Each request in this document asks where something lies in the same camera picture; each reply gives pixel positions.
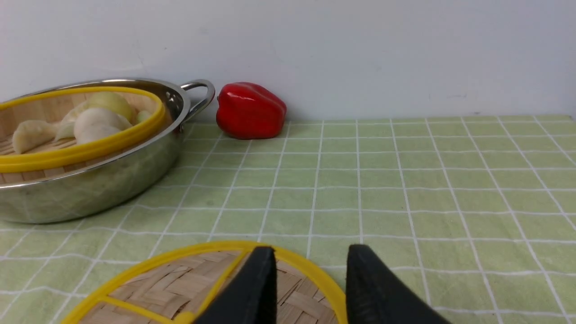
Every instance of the dumpling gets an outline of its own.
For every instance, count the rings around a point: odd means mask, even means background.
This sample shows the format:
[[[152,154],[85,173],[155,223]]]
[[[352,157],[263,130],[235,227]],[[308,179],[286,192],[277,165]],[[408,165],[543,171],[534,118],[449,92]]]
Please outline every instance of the dumpling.
[[[62,118],[62,121],[60,122],[60,124],[64,125],[65,123],[70,123],[70,122],[73,123],[76,120],[76,118],[78,118],[78,116],[80,116],[80,114],[83,113],[88,108],[89,107],[88,107],[87,101],[77,105],[71,111],[69,111],[68,114],[66,114],[66,116],[64,116],[64,118]]]
[[[78,139],[82,132],[95,125],[108,125],[119,130],[125,130],[132,126],[126,118],[115,112],[105,108],[93,107],[81,113],[74,122],[74,137]]]
[[[138,115],[136,115],[136,123],[140,124],[144,120],[150,118],[150,116],[152,116],[152,114],[148,110],[142,110]]]
[[[38,147],[56,136],[56,126],[43,120],[21,122],[12,135],[12,148],[16,154],[22,154]]]
[[[121,132],[119,129],[110,125],[106,124],[91,125],[87,129],[82,130],[81,133],[76,135],[76,144],[80,145],[94,142],[119,132]]]
[[[132,106],[128,101],[121,95],[115,92],[103,91],[93,94],[86,101],[88,108],[92,107],[102,107],[106,108],[112,112],[123,116],[127,120],[132,120],[134,112]]]
[[[128,104],[128,101],[123,96],[114,92],[104,91],[93,94],[87,101],[70,110],[62,118],[62,124],[75,121],[84,111],[93,107],[108,109],[126,118],[126,120],[132,120],[134,114],[132,106]]]
[[[71,137],[74,137],[74,122],[62,123],[60,124],[60,127],[56,132],[54,142],[58,142],[62,138],[71,138]]]

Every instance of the yellow steamer rim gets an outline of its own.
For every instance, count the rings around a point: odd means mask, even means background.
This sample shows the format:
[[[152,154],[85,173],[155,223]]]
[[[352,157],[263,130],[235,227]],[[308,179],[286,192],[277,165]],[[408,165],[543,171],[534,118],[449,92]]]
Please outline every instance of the yellow steamer rim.
[[[111,281],[104,284],[102,287],[94,291],[86,299],[80,302],[80,304],[77,305],[71,313],[69,313],[69,315],[62,321],[62,323],[80,323],[80,321],[86,320],[86,317],[90,314],[94,314],[94,311],[98,309],[98,304],[105,303],[107,305],[121,309],[118,312],[122,312],[123,314],[133,314],[134,316],[138,316],[138,318],[148,318],[151,321],[155,321],[161,324],[190,324],[204,310],[208,308],[210,303],[217,296],[220,289],[223,287],[223,285],[225,285],[225,282],[230,280],[229,276],[234,274],[234,272],[239,271],[239,268],[242,267],[242,261],[245,261],[248,254],[258,246],[271,245],[250,241],[209,242],[180,248],[175,251],[161,254],[157,257],[137,264],[136,266],[124,271],[123,273],[120,273]],[[318,292],[320,292],[324,298],[328,300],[331,310],[334,312],[333,318],[336,319],[336,322],[330,321],[330,323],[347,324],[346,298],[344,296],[344,292],[340,289],[336,282],[334,282],[334,280],[330,278],[326,272],[313,264],[311,261],[301,257],[300,255],[281,247],[271,247],[274,249],[276,262],[285,262],[288,267],[300,272],[305,276],[305,278],[310,280],[312,283],[314,283],[314,285],[316,285],[316,287],[318,287]],[[236,257],[216,278],[213,285],[210,287],[209,292],[207,293],[204,300],[202,300],[198,310],[195,313],[187,311],[186,309],[182,309],[182,312],[178,313],[174,319],[170,319],[147,308],[140,307],[136,304],[129,303],[111,296],[114,295],[115,292],[121,291],[121,289],[125,288],[126,285],[133,284],[134,281],[136,281],[138,278],[155,276],[156,273],[154,273],[153,270],[156,270],[156,268],[162,265],[166,265],[167,263],[171,262],[183,262],[180,259],[186,257],[194,257],[200,256],[202,254],[218,252],[231,252],[234,253]]]
[[[160,98],[148,91],[121,86],[95,86],[64,89],[22,97],[5,103],[0,103],[0,112],[9,108],[17,109],[17,106],[19,105],[37,100],[103,91],[130,93],[148,97],[154,101],[156,109],[154,113],[142,123],[97,141],[46,152],[25,153],[22,155],[2,155],[0,156],[0,173],[27,172],[59,168],[70,164],[96,159],[137,144],[138,142],[150,137],[158,131],[160,127],[162,127],[166,108],[162,104]]]

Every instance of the red bell pepper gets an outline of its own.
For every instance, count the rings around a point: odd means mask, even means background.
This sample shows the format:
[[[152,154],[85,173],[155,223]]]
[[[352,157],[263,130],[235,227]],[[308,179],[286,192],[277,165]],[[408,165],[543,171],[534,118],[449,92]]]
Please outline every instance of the red bell pepper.
[[[282,131],[286,104],[263,86],[227,84],[217,99],[216,123],[230,137],[258,140],[276,137]]]

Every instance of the white wall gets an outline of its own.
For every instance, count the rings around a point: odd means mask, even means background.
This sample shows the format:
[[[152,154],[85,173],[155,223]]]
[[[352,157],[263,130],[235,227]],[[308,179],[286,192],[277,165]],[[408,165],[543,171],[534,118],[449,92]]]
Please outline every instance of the white wall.
[[[257,82],[297,119],[574,114],[576,0],[0,0],[0,76],[0,100],[140,76]]]

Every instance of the white grid line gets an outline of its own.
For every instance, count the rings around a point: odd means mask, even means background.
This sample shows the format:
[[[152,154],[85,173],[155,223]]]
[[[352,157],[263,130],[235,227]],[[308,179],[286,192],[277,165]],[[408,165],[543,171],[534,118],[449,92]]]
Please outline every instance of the white grid line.
[[[433,307],[437,311],[449,311],[449,312],[456,312],[456,313],[463,313],[463,314],[475,314],[475,315],[482,315],[482,314],[492,314],[494,311],[492,310],[458,310],[454,308],[447,308],[447,307]],[[530,311],[517,311],[517,310],[500,310],[500,314],[519,314],[519,315],[528,315],[528,316],[551,316],[551,317],[565,317],[564,314],[558,314],[554,312],[530,312]],[[576,314],[571,314],[569,317],[576,317]]]
[[[333,122],[331,120],[325,120],[324,124],[325,125],[330,125],[330,126],[340,126],[340,125],[355,125],[354,122],[358,121],[358,124],[363,126],[363,125],[390,125],[390,122],[364,122],[365,120],[362,119],[351,119],[350,122]],[[319,126],[322,125],[322,123],[308,123],[308,122],[304,122],[304,121],[298,121],[298,120],[292,120],[292,125],[293,126]],[[466,124],[494,124],[494,123],[498,123],[497,120],[465,120],[464,121]],[[531,119],[527,119],[527,120],[507,120],[504,121],[507,124],[530,124],[533,123],[534,121],[532,121]],[[559,119],[559,120],[543,120],[543,123],[550,123],[550,124],[554,124],[554,123],[573,123],[572,120],[568,120],[568,119]],[[460,121],[456,121],[456,119],[454,120],[447,120],[447,121],[430,121],[430,124],[461,124]],[[424,122],[402,122],[402,121],[395,121],[395,119],[392,119],[392,124],[394,125],[422,125],[424,124]]]
[[[199,167],[175,167],[175,169],[198,169]],[[232,167],[203,167],[204,169],[214,169],[214,170],[236,170],[238,168]],[[316,168],[280,168],[282,170],[316,170]],[[476,171],[484,171],[486,168],[445,168],[446,170],[476,170]],[[536,170],[576,170],[576,168],[570,167],[555,167],[555,168],[534,168]],[[242,168],[242,170],[276,170],[276,168]],[[334,171],[355,171],[356,168],[320,168],[320,170],[334,170]],[[399,171],[398,168],[360,168],[361,171]],[[442,168],[402,168],[403,171],[441,171]],[[489,170],[493,171],[526,171],[531,170],[531,168],[489,168]]]
[[[120,232],[120,229],[122,228],[122,225],[124,224],[124,222],[126,222],[126,220],[128,219],[128,217],[130,216],[130,214],[132,213],[132,211],[136,208],[138,202],[142,199],[143,195],[140,195],[140,197],[137,198],[135,204],[132,205],[132,207],[130,207],[130,210],[128,210],[128,212],[126,213],[126,215],[124,215],[124,217],[122,217],[122,220],[120,221],[120,223],[118,224],[118,226],[116,226],[116,228],[112,231],[112,235],[110,235],[110,237],[108,238],[108,240],[106,241],[106,243],[104,243],[104,246],[102,247],[102,250],[100,250],[100,253],[98,253],[98,256],[96,257],[96,259],[94,261],[92,261],[92,264],[88,267],[88,269],[86,270],[86,273],[84,274],[84,276],[82,276],[82,278],[80,279],[80,282],[76,285],[76,287],[74,287],[74,290],[72,291],[72,293],[70,294],[70,296],[68,296],[66,298],[66,300],[64,301],[64,303],[62,303],[62,306],[60,306],[60,308],[58,309],[58,311],[56,312],[56,314],[54,315],[54,317],[52,318],[52,320],[50,321],[50,324],[53,324],[54,321],[56,321],[56,319],[60,316],[60,314],[62,313],[62,311],[64,311],[64,308],[66,308],[66,306],[68,305],[68,303],[70,302],[70,298],[72,298],[72,296],[74,294],[76,294],[76,292],[78,291],[78,289],[80,289],[80,287],[84,284],[84,282],[86,281],[86,279],[88,279],[88,276],[90,275],[90,273],[92,272],[92,269],[94,269],[94,267],[96,266],[96,263],[98,262],[98,260],[100,260],[102,258],[102,256],[104,255],[104,253],[106,252],[106,250],[108,249],[108,246],[110,245],[110,243],[112,242],[112,240],[114,240],[114,237],[116,236],[116,234],[118,234]]]
[[[473,135],[475,138],[508,138],[506,135]],[[576,137],[576,134],[550,135],[554,137]],[[548,137],[548,135],[512,135],[512,137]],[[430,138],[430,136],[396,136],[401,138]],[[433,138],[468,138],[467,135],[434,135]],[[289,140],[319,140],[319,137],[289,137]],[[392,139],[392,136],[358,136],[358,137],[324,137],[325,140],[373,140],[373,139]],[[187,142],[195,141],[213,141],[215,138],[187,138]],[[233,138],[224,139],[224,141],[235,141]]]
[[[298,211],[299,212],[301,212],[301,211],[310,212],[309,209],[308,210],[298,210]],[[102,231],[102,230],[119,232],[119,233],[126,233],[126,234],[130,234],[130,235],[161,235],[162,234],[162,232],[154,232],[154,231],[133,232],[133,231],[127,231],[125,229],[114,229],[114,228],[108,228],[108,227],[90,227],[90,228],[81,229],[78,231],[71,231],[71,230],[66,230],[66,229],[55,229],[55,230],[46,230],[46,231],[37,230],[36,232],[42,232],[42,233],[80,233],[80,232]],[[186,235],[205,235],[205,236],[208,236],[209,234],[210,234],[209,232],[167,232],[165,235],[168,235],[168,236],[186,236]],[[258,235],[259,235],[258,233],[226,233],[226,232],[213,233],[213,236],[258,236]],[[262,236],[307,238],[310,235],[308,235],[308,234],[263,233]],[[363,234],[363,236],[365,238],[389,238],[389,239],[406,239],[406,240],[413,240],[414,239],[413,236],[385,235],[385,234]],[[360,236],[359,235],[312,234],[312,237],[313,238],[341,238],[341,239],[345,239],[345,238],[359,238]],[[458,241],[469,241],[470,240],[469,238],[418,238],[418,237],[416,239],[419,241],[432,241],[432,242],[458,242]],[[523,242],[528,241],[531,243],[576,244],[576,240],[550,240],[550,239],[528,239],[528,240],[524,240],[524,239],[509,239],[509,238],[472,238],[472,240],[474,240],[474,241],[487,241],[487,242],[523,243]],[[75,255],[75,254],[62,254],[62,255],[57,255],[54,258],[64,257],[66,255]],[[41,260],[44,258],[46,258],[46,257],[12,258],[12,257],[7,257],[7,256],[0,256],[0,261],[8,260],[8,259]]]
[[[214,232],[216,231],[216,227],[218,226],[218,223],[220,222],[220,219],[222,218],[222,214],[224,213],[224,207],[226,207],[226,204],[228,203],[228,200],[230,199],[230,196],[232,195],[232,191],[234,190],[234,184],[236,183],[236,180],[238,179],[238,175],[240,174],[240,170],[242,169],[242,165],[244,165],[244,161],[246,160],[246,153],[248,153],[248,151],[250,150],[250,146],[252,145],[252,140],[250,140],[248,142],[248,146],[246,146],[246,152],[244,153],[244,156],[242,157],[242,160],[240,161],[240,166],[238,167],[238,170],[236,170],[236,173],[234,174],[234,179],[232,179],[232,183],[230,184],[230,189],[228,190],[228,193],[226,194],[226,198],[224,199],[224,203],[222,203],[222,207],[220,208],[220,211],[218,212],[218,216],[216,217],[216,220],[214,221],[214,225],[212,226],[212,231],[210,231],[210,235],[208,236],[208,242],[210,242],[212,240],[212,237],[214,236]]]
[[[75,229],[80,228],[80,226],[84,223],[85,219],[81,220],[78,225],[76,225]],[[20,293],[16,294],[16,297],[14,297],[14,299],[12,299],[10,301],[10,303],[6,306],[6,309],[4,309],[4,312],[2,312],[2,314],[0,314],[0,319],[4,318],[4,316],[8,313],[8,311],[10,310],[10,308],[12,307],[12,305],[16,302],[16,300],[18,300],[18,298],[20,298],[20,296],[22,295],[22,293],[24,291],[26,291],[28,289],[28,287],[30,287],[31,283],[34,281],[34,279],[36,278],[36,276],[38,276],[40,274],[40,272],[42,272],[42,270],[44,269],[44,267],[46,267],[46,265],[48,265],[49,261],[52,259],[52,257],[64,246],[66,245],[66,243],[68,242],[68,240],[70,239],[70,237],[72,236],[72,232],[70,232],[66,238],[60,243],[60,245],[56,248],[56,250],[54,250],[54,252],[52,252],[44,261],[44,263],[42,263],[42,265],[38,268],[38,270],[36,272],[34,272],[34,274],[30,277],[30,279],[24,284],[24,287],[22,288],[22,290],[20,291]]]
[[[192,127],[190,127],[190,134],[192,134],[192,132],[194,131],[194,126],[196,126],[196,124],[192,124]],[[218,143],[220,141],[220,139],[222,138],[223,133],[220,133],[220,137],[218,137],[218,139],[215,141],[214,146],[212,147],[212,151],[214,151],[214,149],[216,148],[216,146],[218,146]],[[188,193],[190,192],[190,189],[192,188],[192,185],[194,184],[194,181],[196,181],[196,178],[198,177],[198,175],[200,174],[200,170],[202,170],[202,168],[204,167],[204,165],[206,165],[206,161],[208,160],[208,158],[210,157],[210,154],[206,155],[206,158],[204,158],[204,160],[202,161],[200,167],[198,168],[198,170],[196,171],[196,173],[194,174],[194,176],[192,177],[192,179],[190,180],[190,183],[186,186],[186,189],[184,190],[184,195],[182,196],[182,198],[180,199],[180,202],[178,203],[178,207],[176,208],[176,210],[174,210],[174,213],[172,213],[172,216],[170,217],[170,220],[168,221],[168,223],[166,224],[166,226],[164,227],[164,230],[162,232],[162,234],[160,234],[160,236],[158,237],[158,240],[156,240],[156,243],[154,244],[154,247],[152,248],[152,250],[150,251],[150,254],[148,255],[148,258],[151,258],[154,256],[154,254],[156,253],[156,249],[158,249],[158,246],[160,245],[160,243],[162,242],[162,239],[164,238],[164,236],[166,235],[166,233],[168,232],[168,229],[170,228],[170,226],[172,225],[172,223],[174,222],[174,219],[176,218],[176,215],[178,214],[178,212],[180,211],[180,209],[182,208],[182,204],[184,204],[184,201],[186,200],[186,198],[188,197]]]
[[[264,216],[262,217],[262,224],[260,225],[260,232],[258,233],[258,242],[262,241],[262,233],[264,232],[264,226],[266,226],[266,218],[268,217],[268,212],[270,211],[270,205],[272,204],[272,197],[274,196],[274,188],[276,188],[276,182],[278,181],[278,174],[280,173],[280,165],[282,164],[282,157],[284,156],[284,151],[286,150],[286,144],[288,143],[288,135],[290,134],[290,122],[286,126],[286,138],[284,139],[284,144],[282,145],[282,151],[280,152],[280,158],[278,159],[278,165],[276,166],[276,171],[274,172],[274,181],[272,181],[272,187],[270,188],[270,195],[268,196],[268,202],[266,203],[266,209],[264,210]]]
[[[432,135],[432,131],[430,130],[430,125],[428,124],[428,120],[426,119],[426,127],[428,128],[428,132]],[[432,145],[434,145],[434,149],[437,151],[438,159],[440,160],[440,166],[444,168],[444,161],[442,160],[442,156],[440,152],[438,152],[438,147],[436,146],[436,140],[432,138]],[[472,253],[474,255],[474,260],[478,269],[480,270],[480,274],[482,275],[482,280],[484,281],[484,285],[486,286],[486,290],[488,291],[488,295],[490,296],[490,301],[492,302],[492,307],[494,308],[494,312],[496,313],[496,317],[498,318],[498,323],[503,324],[502,316],[498,310],[498,305],[496,304],[496,297],[494,297],[494,291],[492,291],[492,287],[490,286],[490,282],[488,281],[488,277],[484,272],[484,268],[482,267],[482,263],[480,262],[480,257],[478,256],[478,250],[476,249],[476,245],[474,241],[471,239],[472,235],[470,234],[470,230],[468,229],[468,224],[466,223],[466,218],[460,209],[460,204],[458,203],[458,199],[456,198],[456,193],[454,193],[454,189],[452,188],[452,183],[450,182],[450,177],[448,177],[448,173],[446,169],[444,169],[444,178],[446,178],[446,183],[448,184],[448,188],[450,189],[450,194],[452,196],[452,200],[454,200],[454,205],[458,210],[458,214],[460,215],[460,221],[462,221],[462,225],[464,227],[464,232],[469,239],[470,247],[472,248]]]
[[[568,153],[566,153],[566,151],[564,149],[562,149],[562,147],[560,146],[560,144],[558,144],[558,142],[556,142],[556,139],[554,139],[554,136],[552,136],[548,130],[546,130],[546,128],[544,128],[544,126],[542,125],[542,123],[540,123],[540,121],[534,117],[534,120],[536,121],[536,123],[540,126],[540,128],[542,128],[542,130],[544,130],[544,132],[546,133],[546,136],[549,137],[552,142],[554,142],[554,145],[556,145],[556,147],[558,147],[558,149],[560,150],[560,152],[562,152],[564,154],[564,156],[566,156],[574,165],[576,165],[576,161],[574,161],[574,159],[572,159],[572,157],[570,157],[570,155],[568,155]]]
[[[358,225],[360,244],[364,244],[364,220],[362,217],[362,183],[360,180],[360,142],[358,140],[358,121],[356,120],[356,177],[358,178]]]
[[[504,131],[506,132],[506,134],[510,135],[510,133],[508,132],[508,129],[506,129],[506,127],[504,127],[504,124],[500,121],[500,117],[497,117],[498,121],[500,122],[500,125],[502,125],[502,128],[504,128]],[[520,146],[518,146],[518,143],[516,143],[516,141],[510,137],[510,140],[512,140],[512,143],[514,144],[514,146],[516,146],[516,148],[518,150],[520,150]],[[552,201],[554,201],[554,203],[556,204],[556,207],[558,208],[558,210],[562,213],[562,215],[564,215],[564,218],[566,219],[566,221],[572,226],[572,229],[574,231],[576,231],[576,225],[574,225],[574,223],[572,222],[572,220],[566,215],[566,213],[564,212],[564,209],[562,208],[562,206],[560,205],[560,203],[558,202],[558,200],[556,200],[556,197],[554,197],[554,195],[552,194],[551,190],[548,188],[548,186],[546,185],[546,183],[542,180],[542,178],[540,177],[540,175],[538,174],[538,172],[536,172],[536,170],[534,169],[534,166],[532,165],[532,163],[528,160],[528,158],[524,155],[524,153],[520,152],[520,155],[522,155],[522,157],[524,158],[524,160],[526,161],[526,163],[528,163],[528,166],[530,166],[530,169],[532,169],[532,172],[534,173],[534,175],[538,178],[538,181],[540,182],[540,184],[542,185],[542,187],[544,187],[544,189],[546,190],[546,192],[548,193],[548,196],[552,199]]]
[[[394,136],[395,133],[392,120],[390,120],[390,128],[392,130],[392,136]],[[426,303],[428,305],[431,305],[430,289],[428,288],[428,281],[426,280],[426,273],[424,272],[424,264],[422,262],[422,256],[420,254],[420,247],[418,245],[418,240],[416,239],[416,230],[414,229],[414,221],[412,219],[410,202],[408,201],[406,182],[404,181],[404,173],[402,172],[402,163],[400,162],[400,155],[398,153],[398,146],[396,145],[396,139],[394,138],[393,141],[394,141],[394,149],[396,150],[396,162],[398,163],[398,169],[400,170],[400,181],[402,182],[402,190],[404,191],[404,203],[406,205],[406,213],[408,213],[408,221],[410,222],[410,231],[412,232],[412,241],[414,243],[414,249],[416,250],[416,257],[418,258],[418,265],[420,266],[420,275],[422,276],[422,284],[424,286]]]
[[[187,188],[188,186],[191,187],[200,187],[200,188],[211,188],[211,189],[228,189],[230,186],[210,186],[206,184],[192,184],[192,185],[173,185],[173,186],[156,186],[159,188]],[[290,190],[312,190],[310,187],[257,187],[257,186],[234,186],[234,189],[290,189]],[[318,187],[319,190],[324,189],[359,189],[359,190],[401,190],[402,187],[358,187],[358,186],[322,186]],[[468,190],[468,191],[496,191],[496,187],[493,188],[452,188],[454,190]],[[442,190],[450,190],[450,188],[432,188],[432,187],[407,187],[406,190],[431,190],[431,191],[442,191]],[[574,189],[566,189],[566,188],[558,188],[558,189],[538,189],[538,188],[501,188],[501,190],[513,190],[513,191],[576,191]]]
[[[310,259],[312,249],[312,231],[314,229],[314,211],[316,209],[316,195],[318,187],[318,175],[320,174],[320,159],[322,153],[322,136],[324,135],[324,122],[320,126],[320,145],[318,147],[318,160],[316,161],[316,174],[314,176],[314,192],[312,193],[312,211],[310,212],[310,228],[308,229],[308,244],[306,245],[306,259]]]
[[[470,134],[470,131],[468,130],[468,126],[466,126],[465,123],[464,127],[466,128],[466,131],[468,132],[468,134]],[[506,132],[506,134],[510,135],[510,133],[508,133],[508,129],[506,129],[506,127],[504,126],[504,124],[502,122],[500,122],[500,125],[502,126],[502,128],[504,128],[504,131]],[[478,148],[478,146],[476,145],[476,142],[474,141],[474,139],[471,137],[472,143],[474,144],[474,146],[476,148]],[[518,146],[518,144],[511,138],[512,142],[514,143],[514,145],[519,149],[520,147]],[[488,167],[488,164],[486,163],[486,160],[484,159],[484,155],[482,153],[480,153],[480,158],[482,159],[482,163],[484,164],[484,166]],[[526,158],[526,156],[524,156],[523,153],[521,153],[524,160],[528,163],[528,165],[530,167],[532,167],[532,164],[530,163],[530,161],[528,161],[528,159]],[[492,172],[490,170],[488,170],[488,174],[490,175],[490,178],[492,179],[492,181],[494,182],[494,184],[496,185],[497,188],[499,188],[498,186],[498,182],[496,181],[496,178],[494,177],[494,175],[492,174]],[[554,299],[556,300],[556,303],[558,304],[558,307],[560,308],[562,314],[564,315],[564,317],[566,318],[566,321],[568,323],[572,323],[572,321],[568,318],[567,314],[566,314],[566,310],[564,309],[562,302],[560,301],[560,297],[558,296],[558,294],[556,293],[556,290],[554,289],[554,285],[552,284],[552,280],[550,279],[550,277],[545,273],[545,268],[542,265],[542,263],[540,263],[540,260],[538,259],[536,253],[534,252],[534,249],[532,248],[532,245],[530,244],[530,242],[528,242],[527,237],[524,233],[524,229],[522,228],[522,226],[520,225],[520,222],[518,221],[518,218],[516,218],[516,214],[514,213],[514,210],[512,209],[512,207],[510,206],[508,200],[506,199],[506,196],[504,195],[504,193],[502,192],[502,190],[498,189],[498,192],[500,193],[500,196],[502,197],[504,203],[506,204],[506,207],[508,208],[508,210],[510,211],[512,218],[514,220],[514,223],[516,224],[516,226],[518,227],[518,231],[520,232],[520,235],[522,236],[522,238],[526,241],[526,246],[528,247],[528,251],[530,252],[532,258],[534,259],[534,261],[536,262],[536,264],[538,265],[538,267],[540,268],[541,271],[544,272],[544,278],[546,279],[546,282],[552,292],[552,295],[554,296]]]
[[[196,154],[208,154],[206,151],[191,151],[191,150],[183,150],[182,152],[186,153],[196,153]],[[395,153],[395,150],[379,150],[379,151],[365,151],[361,152],[360,154],[382,154],[382,153]],[[436,153],[434,150],[401,150],[398,151],[399,153]],[[439,150],[440,153],[477,153],[477,150]],[[483,153],[561,153],[558,150],[480,150]],[[565,150],[566,153],[576,153],[576,150]],[[321,154],[354,154],[355,152],[321,152]],[[214,152],[213,155],[240,155],[244,154],[243,152]],[[278,155],[280,152],[248,152],[249,155],[263,155],[263,154],[272,154]],[[290,155],[317,155],[314,152],[286,152],[286,154]]]

